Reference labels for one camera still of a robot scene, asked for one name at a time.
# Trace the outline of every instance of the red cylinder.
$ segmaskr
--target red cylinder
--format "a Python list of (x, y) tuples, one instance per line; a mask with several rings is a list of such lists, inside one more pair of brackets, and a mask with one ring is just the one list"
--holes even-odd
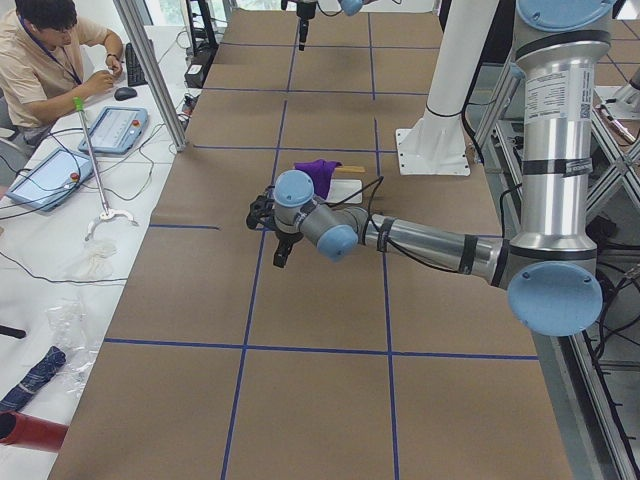
[(0, 413), (0, 444), (58, 452), (68, 428), (19, 412), (3, 412)]

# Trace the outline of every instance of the beige shirt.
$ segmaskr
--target beige shirt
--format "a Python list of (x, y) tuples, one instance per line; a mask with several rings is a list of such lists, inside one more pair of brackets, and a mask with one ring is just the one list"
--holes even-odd
[(78, 17), (78, 24), (70, 34), (71, 45), (51, 51), (61, 66), (25, 32), (15, 10), (0, 20), (0, 88), (4, 91), (14, 125), (27, 128), (42, 126), (25, 104), (48, 100), (73, 89), (76, 83), (68, 72), (75, 69), (80, 79), (84, 74), (80, 45), (101, 44), (107, 36), (107, 29)]

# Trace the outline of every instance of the man's black hair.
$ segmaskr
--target man's black hair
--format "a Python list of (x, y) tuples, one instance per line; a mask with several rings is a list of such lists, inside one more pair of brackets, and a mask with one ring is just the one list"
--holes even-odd
[(40, 30), (67, 30), (78, 23), (73, 0), (16, 0), (16, 10)]

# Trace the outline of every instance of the man's arm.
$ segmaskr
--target man's arm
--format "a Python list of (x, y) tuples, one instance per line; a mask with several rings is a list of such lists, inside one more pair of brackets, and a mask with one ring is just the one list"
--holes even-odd
[(105, 63), (115, 78), (118, 78), (122, 74), (122, 40), (116, 32), (113, 30), (107, 30), (107, 36), (104, 37), (102, 45), (107, 50), (107, 58)]
[(74, 97), (86, 100), (97, 93), (106, 92), (113, 87), (114, 77), (108, 71), (94, 73), (89, 80), (74, 89), (48, 100), (40, 100), (25, 104), (25, 107), (43, 125), (54, 123), (60, 117), (75, 110)]

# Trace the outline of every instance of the green clip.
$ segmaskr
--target green clip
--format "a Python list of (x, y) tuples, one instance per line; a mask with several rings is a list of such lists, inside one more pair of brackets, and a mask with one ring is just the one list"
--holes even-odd
[(73, 97), (73, 103), (76, 104), (77, 112), (81, 112), (84, 110), (84, 101), (80, 97)]

